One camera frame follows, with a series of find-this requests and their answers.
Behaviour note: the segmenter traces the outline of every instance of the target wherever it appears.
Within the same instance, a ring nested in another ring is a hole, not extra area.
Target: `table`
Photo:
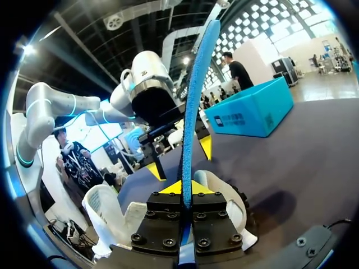
[[[252,251],[270,255],[311,226],[351,218],[359,203],[359,99],[295,104],[268,138],[213,136],[213,160],[194,142],[192,173],[209,170],[245,192],[259,223]],[[181,148],[162,156],[160,182],[140,169],[119,194],[126,210],[176,181]],[[339,236],[345,225],[333,231]]]

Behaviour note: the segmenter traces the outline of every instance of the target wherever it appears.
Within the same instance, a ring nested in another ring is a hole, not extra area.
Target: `glass facade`
[[[330,12],[315,0],[254,0],[222,29],[213,60],[229,81],[228,66],[222,63],[224,52],[234,52],[251,38],[260,39],[269,50],[281,53],[311,38],[336,32],[332,19]],[[210,77],[212,71],[208,70],[206,89],[218,80],[217,76]]]

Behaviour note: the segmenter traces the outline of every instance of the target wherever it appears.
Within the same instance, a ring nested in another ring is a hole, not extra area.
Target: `yellow marker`
[[[200,139],[200,144],[208,160],[212,160],[212,137],[211,135]]]
[[[156,166],[156,163],[151,163],[149,165],[146,166],[148,168],[148,170],[150,170],[150,172],[159,180],[159,181],[166,181],[166,179],[162,179],[160,178],[159,176],[159,173],[158,173],[158,169],[157,169],[157,166]]]
[[[214,193],[213,191],[207,189],[206,187],[202,186],[198,182],[195,182],[194,180],[192,180],[191,183],[192,183],[192,194],[199,194],[200,192],[202,192],[204,194]],[[168,194],[171,192],[176,193],[176,194],[181,194],[182,182],[177,181],[175,184],[172,184],[168,188],[160,191],[159,193],[167,193]]]

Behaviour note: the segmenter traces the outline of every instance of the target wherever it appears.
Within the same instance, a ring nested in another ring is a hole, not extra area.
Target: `black cable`
[[[343,224],[343,223],[345,223],[345,224],[351,224],[352,221],[351,221],[350,219],[338,220],[338,221],[336,221],[336,222],[330,224],[330,225],[327,226],[326,228],[327,228],[327,229],[330,229],[331,227],[336,226],[337,224]]]

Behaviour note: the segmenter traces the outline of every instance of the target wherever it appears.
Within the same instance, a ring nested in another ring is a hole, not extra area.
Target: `blue plastic box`
[[[355,74],[357,75],[357,79],[359,82],[359,64],[357,62],[354,62],[353,65],[354,65]]]
[[[205,110],[215,133],[267,137],[293,107],[284,77],[241,91]]]

